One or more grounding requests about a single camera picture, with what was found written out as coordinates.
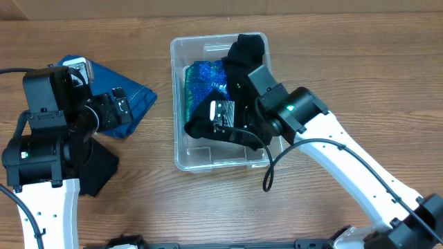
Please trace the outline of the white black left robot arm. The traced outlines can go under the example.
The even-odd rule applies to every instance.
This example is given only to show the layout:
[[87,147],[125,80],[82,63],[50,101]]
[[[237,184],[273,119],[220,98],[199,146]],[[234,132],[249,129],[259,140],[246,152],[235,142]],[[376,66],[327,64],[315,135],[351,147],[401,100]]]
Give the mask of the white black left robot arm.
[[132,121],[122,88],[94,95],[91,73],[68,66],[24,69],[28,109],[1,155],[1,191],[19,208],[27,248],[77,248],[81,187],[95,195],[119,159],[96,133]]

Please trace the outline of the blue sequin cloth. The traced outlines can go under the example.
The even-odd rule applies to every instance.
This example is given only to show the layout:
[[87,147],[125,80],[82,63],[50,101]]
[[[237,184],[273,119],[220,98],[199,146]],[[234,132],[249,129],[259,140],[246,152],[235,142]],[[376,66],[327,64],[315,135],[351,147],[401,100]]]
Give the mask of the blue sequin cloth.
[[230,100],[224,63],[221,60],[195,61],[187,67],[184,79],[187,121],[190,121],[198,105],[212,91],[217,91],[223,99]]

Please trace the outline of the black garment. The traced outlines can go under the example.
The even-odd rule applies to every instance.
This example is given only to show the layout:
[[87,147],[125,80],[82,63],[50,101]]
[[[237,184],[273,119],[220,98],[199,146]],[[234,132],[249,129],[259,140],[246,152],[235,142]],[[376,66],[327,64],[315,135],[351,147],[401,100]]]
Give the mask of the black garment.
[[228,82],[230,100],[235,103],[234,128],[245,129],[252,135],[243,132],[223,131],[216,128],[210,121],[210,103],[213,100],[225,100],[221,93],[212,91],[198,105],[190,121],[184,124],[185,132],[192,138],[206,138],[231,142],[250,147],[252,150],[261,149],[263,145],[270,145],[273,137],[267,131],[261,131],[257,126],[260,118],[254,107],[252,90],[246,80],[246,74],[257,66],[263,65],[264,42],[259,35],[240,34],[234,42],[227,56],[220,60],[224,63]]

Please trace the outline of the blue denim jeans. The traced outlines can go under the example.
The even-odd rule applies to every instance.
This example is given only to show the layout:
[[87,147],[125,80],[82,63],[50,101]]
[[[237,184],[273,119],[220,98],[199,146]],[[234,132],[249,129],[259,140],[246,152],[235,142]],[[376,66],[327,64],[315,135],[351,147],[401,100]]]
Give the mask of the blue denim jeans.
[[94,83],[91,86],[93,96],[96,97],[104,93],[111,95],[112,89],[123,88],[134,118],[129,124],[122,124],[116,129],[104,131],[104,135],[121,139],[130,136],[134,133],[150,107],[155,103],[157,94],[146,86],[94,61],[91,61],[91,65],[94,74]]

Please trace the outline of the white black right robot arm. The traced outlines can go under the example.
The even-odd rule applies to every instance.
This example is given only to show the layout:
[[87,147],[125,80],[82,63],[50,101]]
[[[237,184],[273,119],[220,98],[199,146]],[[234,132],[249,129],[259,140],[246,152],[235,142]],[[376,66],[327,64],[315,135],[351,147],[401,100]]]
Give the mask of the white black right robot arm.
[[259,127],[313,158],[353,197],[369,218],[366,228],[348,225],[324,248],[433,248],[442,243],[442,197],[423,197],[366,152],[327,105],[305,87],[288,92],[265,66],[246,74],[256,97]]

